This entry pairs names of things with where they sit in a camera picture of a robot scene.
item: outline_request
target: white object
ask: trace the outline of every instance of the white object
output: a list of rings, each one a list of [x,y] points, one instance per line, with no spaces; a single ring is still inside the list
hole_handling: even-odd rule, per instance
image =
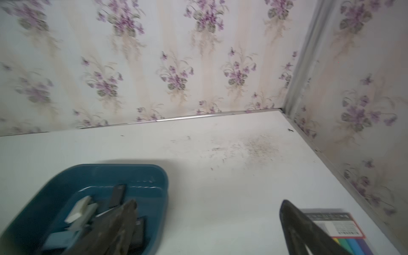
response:
[[[298,208],[342,208],[378,254],[399,254],[288,129],[285,117],[271,111],[0,137],[0,204],[7,204],[0,207],[0,230],[71,166],[156,164],[169,176],[156,255],[288,254],[279,220],[283,199]]]
[[[83,215],[79,217],[76,221],[74,221],[73,224],[68,228],[68,230],[73,232],[80,231],[89,221],[92,215],[94,215],[97,208],[98,208],[97,203],[88,205]]]
[[[97,217],[99,217],[99,216],[102,216],[102,215],[104,215],[105,213],[107,213],[107,212],[109,212],[110,210],[113,210],[113,209],[115,209],[116,207],[112,207],[112,208],[110,208],[109,210],[106,210],[106,211],[104,211],[104,212],[102,212],[102,213],[100,213],[100,214],[97,214],[95,217],[97,218]]]
[[[75,203],[71,212],[68,214],[67,218],[65,219],[65,222],[72,223],[75,220],[77,220],[79,217],[81,217],[84,214],[86,207],[88,206],[90,201],[91,201],[90,196],[86,196],[78,200],[78,202]]]
[[[82,232],[63,231],[52,233],[47,237],[47,240],[42,246],[43,250],[53,250],[61,248],[69,248],[81,236]]]

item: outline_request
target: barcode label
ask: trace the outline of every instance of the barcode label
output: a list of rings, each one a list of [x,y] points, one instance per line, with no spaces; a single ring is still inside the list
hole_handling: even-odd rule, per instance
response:
[[[340,235],[358,235],[358,232],[353,231],[337,231],[337,233]]]
[[[363,237],[363,233],[352,220],[322,220],[314,223],[331,237]]]

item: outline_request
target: dirt stain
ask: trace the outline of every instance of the dirt stain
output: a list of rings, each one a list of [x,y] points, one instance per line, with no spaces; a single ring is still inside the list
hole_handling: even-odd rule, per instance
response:
[[[279,150],[271,143],[271,138],[266,135],[260,135],[256,138],[250,138],[244,143],[249,157],[257,160],[266,160],[274,157]]]
[[[226,151],[228,148],[213,148],[212,151]]]

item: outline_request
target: dust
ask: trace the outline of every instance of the dust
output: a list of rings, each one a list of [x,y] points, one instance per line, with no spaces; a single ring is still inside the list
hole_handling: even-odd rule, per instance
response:
[[[189,135],[187,136],[187,138],[180,138],[180,139],[170,140],[170,142],[174,143],[174,144],[179,144],[179,143],[188,142],[188,141],[191,141],[191,136],[189,136]]]
[[[248,151],[249,157],[255,159],[270,159],[279,152],[279,150],[271,143],[271,137],[266,135],[249,138],[244,145]]]
[[[212,151],[226,151],[226,150],[228,150],[228,148],[220,148],[220,147],[218,147],[218,148],[212,148],[211,150],[212,150]]]

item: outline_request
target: black object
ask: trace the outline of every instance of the black object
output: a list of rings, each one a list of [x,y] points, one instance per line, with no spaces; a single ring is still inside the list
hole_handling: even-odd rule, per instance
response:
[[[136,220],[135,230],[133,232],[132,240],[130,242],[129,251],[140,249],[144,243],[144,225],[145,217],[141,217]]]
[[[122,204],[123,195],[125,193],[126,184],[120,184],[113,187],[111,201],[109,202],[109,208]]]
[[[290,255],[308,255],[306,246],[314,255],[351,255],[288,200],[279,217]]]

